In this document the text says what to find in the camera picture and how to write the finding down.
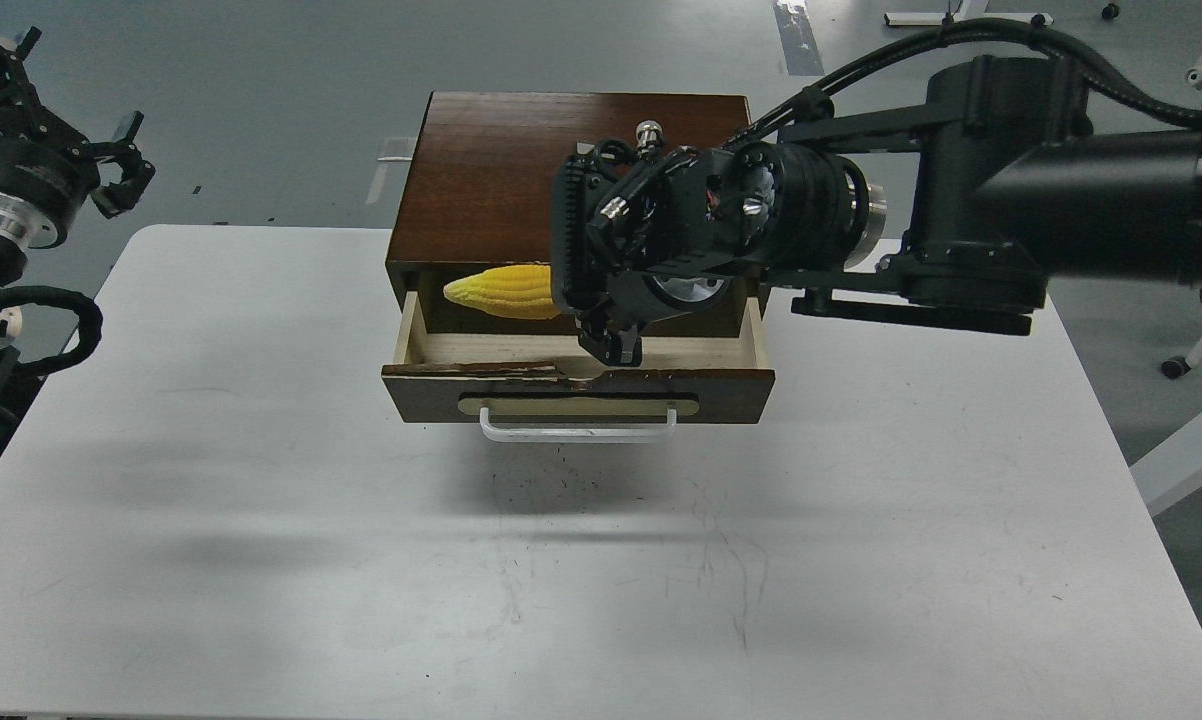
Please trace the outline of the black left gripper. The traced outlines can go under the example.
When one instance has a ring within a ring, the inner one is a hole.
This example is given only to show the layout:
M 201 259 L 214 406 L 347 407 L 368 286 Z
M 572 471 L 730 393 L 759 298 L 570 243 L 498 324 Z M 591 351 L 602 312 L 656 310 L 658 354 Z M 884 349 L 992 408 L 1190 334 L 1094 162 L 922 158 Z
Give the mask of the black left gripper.
M 89 194 L 102 218 L 120 218 L 156 177 L 136 145 L 141 111 L 121 118 L 112 139 L 87 142 L 89 161 L 120 169 L 118 182 L 101 186 L 99 169 L 72 155 L 75 145 L 63 150 L 34 139 L 50 133 L 49 111 L 24 65 L 40 37 L 42 29 L 31 26 L 12 49 L 0 44 L 0 251 L 60 246 Z

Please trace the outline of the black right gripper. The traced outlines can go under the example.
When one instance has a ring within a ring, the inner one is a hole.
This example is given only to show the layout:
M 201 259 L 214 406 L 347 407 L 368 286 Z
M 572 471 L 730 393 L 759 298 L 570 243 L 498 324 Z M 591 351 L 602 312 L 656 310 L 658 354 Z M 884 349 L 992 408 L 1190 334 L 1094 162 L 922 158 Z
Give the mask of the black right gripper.
M 552 179 L 552 301 L 603 365 L 641 365 L 643 325 L 706 310 L 734 278 L 839 272 L 870 250 L 871 183 L 798 143 L 605 138 Z

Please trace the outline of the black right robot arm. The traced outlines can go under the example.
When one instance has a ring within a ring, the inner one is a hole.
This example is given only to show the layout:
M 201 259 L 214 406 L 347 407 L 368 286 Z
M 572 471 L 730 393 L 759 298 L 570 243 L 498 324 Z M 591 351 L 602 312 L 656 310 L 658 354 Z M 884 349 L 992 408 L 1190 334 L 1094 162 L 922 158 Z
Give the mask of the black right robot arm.
M 564 161 L 551 297 L 639 365 L 647 325 L 738 279 L 807 316 L 1025 337 L 1057 275 L 1190 284 L 1202 305 L 1202 111 L 1084 42 L 976 19 L 834 70 L 722 145 L 659 127 Z

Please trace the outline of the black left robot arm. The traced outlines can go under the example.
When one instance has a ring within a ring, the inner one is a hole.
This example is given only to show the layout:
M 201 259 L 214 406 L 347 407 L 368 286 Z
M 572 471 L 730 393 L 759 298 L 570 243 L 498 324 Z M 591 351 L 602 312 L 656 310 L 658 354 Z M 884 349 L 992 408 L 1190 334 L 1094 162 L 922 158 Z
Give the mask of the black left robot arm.
M 25 69 L 40 36 L 31 26 L 16 44 L 0 41 L 0 456 L 28 409 L 32 383 L 83 364 L 102 340 L 103 315 L 95 301 L 20 282 L 29 252 L 61 246 L 85 202 L 102 218 L 133 210 L 156 175 L 136 143 L 139 111 L 121 119 L 113 138 L 95 142 L 40 100 Z M 24 307 L 75 314 L 75 346 L 20 359 L 14 343 Z

